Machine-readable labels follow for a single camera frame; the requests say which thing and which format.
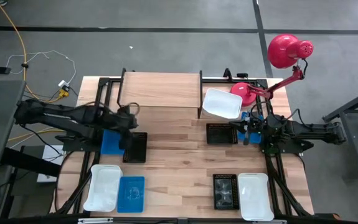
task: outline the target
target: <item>concrete floor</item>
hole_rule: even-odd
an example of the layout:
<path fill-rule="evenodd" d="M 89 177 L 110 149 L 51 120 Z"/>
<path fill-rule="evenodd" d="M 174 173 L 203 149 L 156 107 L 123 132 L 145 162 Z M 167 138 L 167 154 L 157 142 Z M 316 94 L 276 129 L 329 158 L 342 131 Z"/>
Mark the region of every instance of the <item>concrete floor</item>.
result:
<path fill-rule="evenodd" d="M 286 78 L 290 69 L 272 68 L 269 72 L 269 66 L 263 63 L 263 46 L 277 32 L 297 32 L 300 39 L 312 40 L 315 50 L 308 59 L 306 79 L 287 87 L 291 109 L 300 108 L 307 123 L 322 123 L 321 116 L 358 95 L 358 1 L 258 3 L 260 11 L 254 10 L 258 9 L 256 0 L 100 0 L 97 4 L 18 0 L 9 2 L 5 9 L 18 26 L 223 28 L 242 32 L 21 32 L 28 52 L 58 50 L 76 62 L 78 72 L 72 82 L 76 90 L 84 75 L 119 75 L 122 67 L 153 72 L 203 70 L 204 76 L 214 77 L 229 67 L 250 77 Z M 8 26 L 1 12 L 0 26 Z M 8 56 L 21 53 L 15 33 L 0 31 L 0 66 L 5 66 Z M 27 78 L 33 90 L 47 96 L 73 73 L 72 64 L 63 57 L 50 56 L 50 60 L 41 55 L 33 60 Z M 13 71 L 20 64 L 18 58 L 12 60 Z M 0 79 L 19 78 L 21 75 L 0 75 Z M 61 101 L 65 105 L 75 102 L 74 96 Z M 22 133 L 21 128 L 14 127 L 11 136 Z M 51 134 L 44 137 L 58 144 Z M 27 141 L 27 145 L 39 144 L 35 138 Z M 348 144 L 316 142 L 304 154 L 316 213 L 338 213 L 344 220 L 358 221 L 358 181 L 346 183 L 342 179 L 358 169 L 349 163 L 354 160 L 357 158 Z"/>

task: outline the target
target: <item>white cable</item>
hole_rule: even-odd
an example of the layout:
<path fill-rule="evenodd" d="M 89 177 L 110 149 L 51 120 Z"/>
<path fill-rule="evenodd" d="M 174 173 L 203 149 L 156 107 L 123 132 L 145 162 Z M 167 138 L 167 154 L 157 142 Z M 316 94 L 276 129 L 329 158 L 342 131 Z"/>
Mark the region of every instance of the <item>white cable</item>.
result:
<path fill-rule="evenodd" d="M 43 129 L 43 130 L 40 130 L 40 131 L 46 131 L 46 130 L 50 130 L 50 129 L 52 129 L 52 128 L 53 128 L 53 127 L 48 127 L 48 128 Z M 22 141 L 16 143 L 15 145 L 11 146 L 10 149 L 12 149 L 12 148 L 18 146 L 19 144 L 23 143 L 24 141 L 26 141 L 26 140 L 28 140 L 28 139 L 34 137 L 34 136 L 35 136 L 35 134 L 31 134 L 30 136 L 26 137 L 24 140 L 22 140 Z"/>
<path fill-rule="evenodd" d="M 75 66 L 75 62 L 74 62 L 73 60 L 71 60 L 70 58 L 68 58 L 68 56 L 66 56 L 65 54 L 61 54 L 60 52 L 58 52 L 58 51 L 56 51 L 56 50 L 50 50 L 50 51 L 48 51 L 48 52 L 27 53 L 27 55 L 34 55 L 32 58 L 30 58 L 30 59 L 27 61 L 27 63 L 30 62 L 32 59 L 34 59 L 34 58 L 35 58 L 36 56 L 38 56 L 39 54 L 42 54 L 42 55 L 44 55 L 47 59 L 50 59 L 46 54 L 52 53 L 52 52 L 53 52 L 53 53 L 56 53 L 56 54 L 59 54 L 59 55 L 61 55 L 61 56 L 64 56 L 65 59 L 67 59 L 67 60 L 69 60 L 70 62 L 72 62 L 72 65 L 73 65 L 73 75 L 72 75 L 71 79 L 67 82 L 68 84 L 70 84 L 71 81 L 73 80 L 73 78 L 75 78 L 75 75 L 77 74 L 77 68 L 76 68 L 76 66 Z M 10 59 L 11 59 L 12 57 L 23 57 L 23 56 L 24 56 L 24 55 L 12 55 L 12 56 L 10 56 L 9 59 L 7 60 L 6 67 L 9 66 Z M 20 72 L 10 72 L 10 73 L 11 73 L 11 74 L 18 75 L 18 74 L 22 73 L 23 71 L 24 71 L 24 69 L 22 69 Z"/>

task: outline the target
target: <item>black tray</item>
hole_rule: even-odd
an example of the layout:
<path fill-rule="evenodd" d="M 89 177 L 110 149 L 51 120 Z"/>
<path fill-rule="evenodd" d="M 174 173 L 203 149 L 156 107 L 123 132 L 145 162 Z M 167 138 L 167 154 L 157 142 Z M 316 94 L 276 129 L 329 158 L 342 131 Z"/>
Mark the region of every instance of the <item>black tray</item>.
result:
<path fill-rule="evenodd" d="M 214 174 L 214 206 L 216 210 L 239 210 L 237 175 Z"/>
<path fill-rule="evenodd" d="M 238 144 L 237 131 L 229 124 L 206 124 L 208 144 Z"/>
<path fill-rule="evenodd" d="M 133 133 L 131 147 L 125 150 L 123 162 L 145 163 L 147 153 L 147 133 Z"/>

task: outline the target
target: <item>wooden shelf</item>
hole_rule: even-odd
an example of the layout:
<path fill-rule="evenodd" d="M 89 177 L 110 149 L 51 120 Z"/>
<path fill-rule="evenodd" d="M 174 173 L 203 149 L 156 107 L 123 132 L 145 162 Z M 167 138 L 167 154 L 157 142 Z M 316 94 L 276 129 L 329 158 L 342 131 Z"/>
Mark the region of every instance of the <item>wooden shelf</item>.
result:
<path fill-rule="evenodd" d="M 199 73 L 126 72 L 120 105 L 200 107 Z"/>

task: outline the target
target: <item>red lamp shade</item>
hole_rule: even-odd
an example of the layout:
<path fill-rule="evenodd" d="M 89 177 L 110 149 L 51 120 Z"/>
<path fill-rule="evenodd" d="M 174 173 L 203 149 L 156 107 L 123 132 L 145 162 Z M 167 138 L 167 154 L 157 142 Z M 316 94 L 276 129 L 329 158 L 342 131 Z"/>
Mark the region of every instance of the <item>red lamp shade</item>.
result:
<path fill-rule="evenodd" d="M 307 58 L 313 52 L 313 44 L 309 40 L 299 40 L 291 34 L 276 36 L 268 46 L 267 57 L 276 68 L 288 68 L 299 58 Z"/>

